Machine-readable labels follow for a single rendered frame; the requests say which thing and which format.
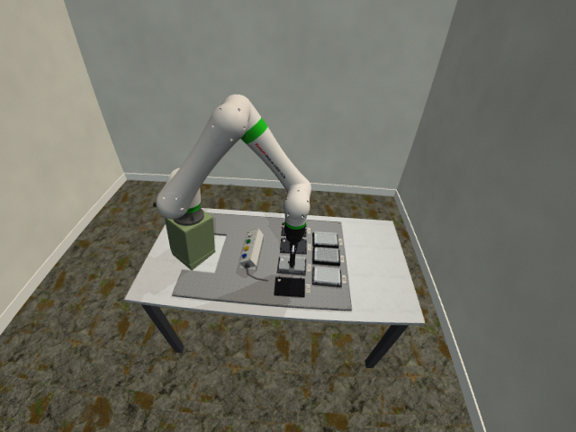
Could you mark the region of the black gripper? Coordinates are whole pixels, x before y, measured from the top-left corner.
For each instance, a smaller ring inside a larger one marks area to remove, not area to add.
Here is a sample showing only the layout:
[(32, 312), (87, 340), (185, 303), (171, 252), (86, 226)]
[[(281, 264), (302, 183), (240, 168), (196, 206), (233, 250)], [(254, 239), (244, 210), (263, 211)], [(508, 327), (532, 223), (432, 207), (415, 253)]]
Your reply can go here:
[(291, 238), (289, 236), (286, 235), (286, 238), (288, 241), (290, 241), (290, 261), (288, 261), (289, 263), (289, 271), (294, 272), (294, 265), (295, 265), (295, 253), (297, 251), (297, 247), (298, 247), (298, 242), (300, 242), (302, 240), (302, 237), (300, 238)]

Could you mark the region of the cream button panel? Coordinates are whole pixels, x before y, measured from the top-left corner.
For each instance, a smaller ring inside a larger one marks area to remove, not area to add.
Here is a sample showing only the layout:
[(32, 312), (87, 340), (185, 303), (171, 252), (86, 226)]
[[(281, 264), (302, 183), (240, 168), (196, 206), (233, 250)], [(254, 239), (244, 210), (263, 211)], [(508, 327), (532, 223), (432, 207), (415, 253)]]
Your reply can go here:
[(260, 229), (254, 229), (249, 231), (247, 233), (247, 238), (245, 241), (245, 245), (243, 247), (239, 263), (241, 264), (240, 269), (247, 269), (247, 275), (257, 280), (268, 282), (268, 280), (266, 279), (256, 278), (248, 273), (248, 270), (255, 270), (255, 271), (257, 270), (263, 242), (264, 242), (264, 234), (260, 231)]

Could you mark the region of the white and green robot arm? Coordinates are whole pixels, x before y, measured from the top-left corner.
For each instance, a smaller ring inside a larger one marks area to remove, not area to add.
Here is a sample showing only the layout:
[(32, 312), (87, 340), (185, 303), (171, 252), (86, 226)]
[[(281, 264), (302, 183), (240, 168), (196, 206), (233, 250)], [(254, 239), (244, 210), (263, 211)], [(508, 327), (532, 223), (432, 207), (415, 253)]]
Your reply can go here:
[(242, 139), (267, 164), (287, 191), (283, 203), (285, 222), (281, 228), (291, 238), (303, 236), (310, 211), (310, 182), (284, 154), (245, 96), (233, 94), (223, 103), (211, 114), (182, 166), (171, 172), (167, 179), (169, 183), (158, 194), (153, 206), (162, 216), (179, 225), (191, 226), (202, 221), (204, 212), (199, 188), (223, 156)]

